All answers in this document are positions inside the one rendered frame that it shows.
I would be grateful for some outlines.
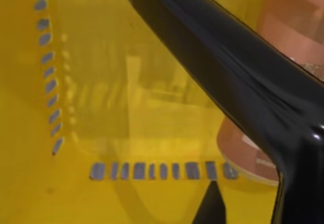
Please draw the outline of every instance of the yellow surface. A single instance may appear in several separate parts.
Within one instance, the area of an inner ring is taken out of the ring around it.
[[[154,224],[193,219],[209,181],[89,179],[93,163],[215,160],[229,224],[269,223],[275,188],[225,180],[223,118],[126,0],[0,3],[0,223]],[[262,0],[218,0],[254,27]],[[38,45],[39,18],[53,35]],[[55,60],[42,65],[44,53]],[[54,66],[59,101],[46,107]],[[49,125],[49,115],[61,117]],[[58,122],[62,129],[50,132]],[[64,137],[58,154],[55,141]]]

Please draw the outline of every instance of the black tube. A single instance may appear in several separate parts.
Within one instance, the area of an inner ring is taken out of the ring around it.
[[[321,82],[213,0],[129,1],[209,97],[276,164],[280,185],[272,223],[324,223]]]

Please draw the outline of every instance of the yellow crate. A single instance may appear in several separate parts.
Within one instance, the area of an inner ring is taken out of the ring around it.
[[[183,166],[207,160],[228,223],[269,223],[276,189],[223,177],[223,114],[127,0],[37,1],[0,3],[0,223],[189,224],[210,181]],[[262,0],[217,1],[255,26]],[[179,163],[180,180],[111,180],[115,161]]]

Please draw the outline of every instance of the translucent yellow panel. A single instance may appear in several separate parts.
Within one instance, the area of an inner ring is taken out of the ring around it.
[[[256,26],[262,0],[217,1]],[[0,14],[0,223],[189,224],[205,161],[229,224],[269,223],[276,188],[223,176],[223,114],[127,0],[1,0]],[[104,180],[89,178],[96,162]],[[167,179],[133,180],[136,162],[165,163]]]

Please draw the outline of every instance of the white label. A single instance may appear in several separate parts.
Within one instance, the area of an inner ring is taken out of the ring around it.
[[[257,145],[255,145],[255,143],[254,143],[250,138],[248,138],[246,135],[243,135],[242,140],[243,140],[244,143],[248,144],[250,147],[253,147],[253,148],[257,149],[257,150],[260,149],[260,148],[259,148]]]

